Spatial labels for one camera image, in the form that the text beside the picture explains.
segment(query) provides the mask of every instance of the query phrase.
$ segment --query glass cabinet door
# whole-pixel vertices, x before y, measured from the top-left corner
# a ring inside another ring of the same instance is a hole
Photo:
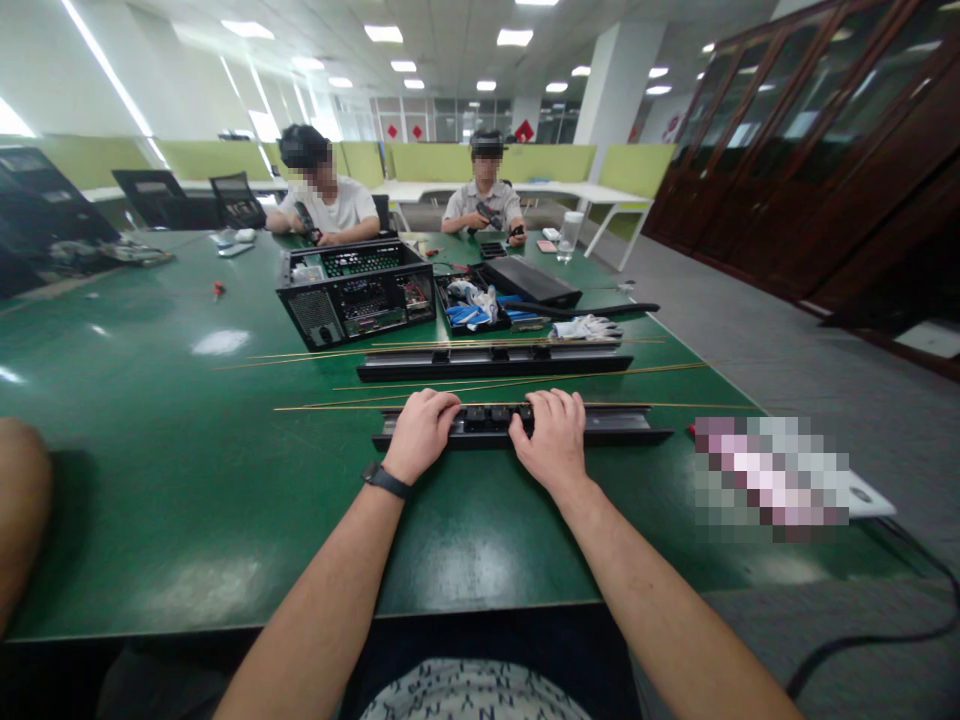
[[[927,59],[958,29],[960,3],[922,2],[850,95],[794,178],[820,183],[833,175],[850,150],[877,129],[904,88],[919,79]]]
[[[673,159],[670,162],[672,167],[680,167],[683,164],[683,158],[687,154],[697,134],[700,132],[700,125],[703,124],[704,117],[713,103],[717,91],[722,89],[721,84],[727,77],[727,70],[733,61],[733,53],[736,48],[727,48],[717,53],[710,61],[710,67],[707,68],[706,75],[703,78],[703,84],[700,86],[700,93],[690,109],[690,115],[686,124],[683,126],[683,132],[680,139],[677,140],[677,149],[673,153]]]
[[[764,143],[750,170],[755,178],[776,174],[843,86],[848,73],[870,47],[874,31],[893,2],[870,5],[844,18],[810,72],[790,110]]]
[[[733,115],[740,107],[747,88],[749,88],[753,82],[754,75],[756,75],[757,70],[760,69],[760,63],[763,62],[763,58],[769,48],[770,40],[768,38],[744,50],[743,55],[740,57],[740,62],[737,63],[737,72],[734,74],[733,79],[730,80],[730,85],[727,87],[723,99],[720,100],[720,104],[713,113],[713,117],[710,118],[710,124],[707,126],[707,131],[703,135],[703,140],[700,141],[697,154],[693,156],[693,160],[690,162],[691,170],[703,170],[707,167],[707,163],[710,162],[710,156],[713,154],[713,149],[723,138],[727,126],[730,125],[731,120],[733,120]]]
[[[770,72],[757,87],[743,118],[720,153],[713,172],[721,175],[732,173],[744,155],[750,149],[760,128],[767,122],[771,113],[780,103],[784,91],[790,84],[794,73],[803,64],[803,59],[820,33],[830,13],[820,13],[808,20],[802,27],[795,29],[783,43],[780,54],[770,68]]]

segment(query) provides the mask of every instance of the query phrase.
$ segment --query gray floor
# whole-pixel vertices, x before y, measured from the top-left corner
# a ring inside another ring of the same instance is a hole
[[[559,227],[540,203],[532,229]],[[413,230],[440,212],[405,209]],[[596,226],[587,223],[583,237]],[[594,254],[615,273],[626,243],[607,234]],[[851,467],[899,509],[899,521],[960,568],[960,387],[647,238],[620,278],[660,303],[675,335],[771,415],[835,428]],[[946,582],[815,583],[711,595],[708,601],[786,682],[817,645],[851,634],[922,632],[946,622]],[[924,644],[855,649],[814,676],[800,699],[811,718],[960,717],[960,632]],[[655,717],[669,717],[654,710]]]

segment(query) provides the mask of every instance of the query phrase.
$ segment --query green table surface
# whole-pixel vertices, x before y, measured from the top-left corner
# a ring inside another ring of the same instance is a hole
[[[434,261],[479,259],[473,240],[411,236],[442,248]],[[273,408],[408,392],[334,392],[360,384],[360,356],[214,372],[251,355],[304,351],[275,294],[279,250],[296,241],[261,233],[253,250],[224,260],[205,233],[151,238],[177,259],[0,315],[0,414],[36,425],[56,468],[45,547],[11,639],[262,625],[343,516],[360,471],[381,458],[370,436],[383,424],[374,410]],[[559,264],[537,239],[524,254],[584,288],[580,307],[623,303],[589,289],[612,283],[598,265],[579,253]],[[217,303],[215,281],[226,286]],[[656,301],[642,290],[638,301]],[[652,317],[621,324],[628,338],[668,335]],[[346,349],[445,336],[440,318]],[[635,356],[632,367],[698,359],[672,336],[623,351]],[[558,386],[592,401],[751,404],[710,368]],[[541,387],[550,383],[462,397],[513,401]],[[760,412],[656,408],[651,423],[675,428],[673,437],[590,449],[588,470],[701,592],[915,575],[870,525],[843,528],[829,544],[703,541],[685,428],[700,415]],[[512,452],[447,452],[404,511],[377,614],[600,599],[559,513]]]

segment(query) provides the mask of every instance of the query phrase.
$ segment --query person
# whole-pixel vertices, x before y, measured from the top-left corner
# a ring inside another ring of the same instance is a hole
[[[477,203],[483,202],[504,218],[508,232],[518,227],[523,229],[520,234],[510,236],[510,247],[522,247],[527,241],[520,196],[513,186],[498,179],[503,150],[503,138],[499,130],[474,135],[470,148],[473,180],[450,197],[440,224],[441,232],[458,233],[467,228],[487,230],[490,221],[477,210]]]
[[[40,433],[0,418],[0,637],[40,550],[51,494],[50,458]]]
[[[284,164],[303,183],[291,183],[287,196],[267,217],[267,230],[278,235],[306,234],[296,204],[303,203],[321,235],[320,246],[371,240],[380,232],[373,196],[353,178],[337,175],[330,141],[310,125],[291,125],[280,138]]]
[[[627,644],[673,714],[801,717],[756,657],[587,475],[580,395],[552,390],[527,399],[535,429],[528,437],[519,416],[512,418],[517,457],[556,504]],[[346,515],[250,648],[215,718],[333,715],[370,630],[401,496],[440,456],[459,410],[450,393],[410,396],[380,470],[365,476]],[[407,718],[413,711],[440,718],[586,717],[548,678],[449,658],[396,678],[364,717]]]

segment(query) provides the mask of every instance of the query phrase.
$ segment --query wristwatch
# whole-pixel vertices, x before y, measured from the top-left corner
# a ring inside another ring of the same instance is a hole
[[[360,477],[368,485],[383,488],[391,492],[401,500],[406,500],[413,488],[406,483],[400,482],[393,475],[383,469],[383,465],[374,460],[367,465],[367,469],[360,473]]]

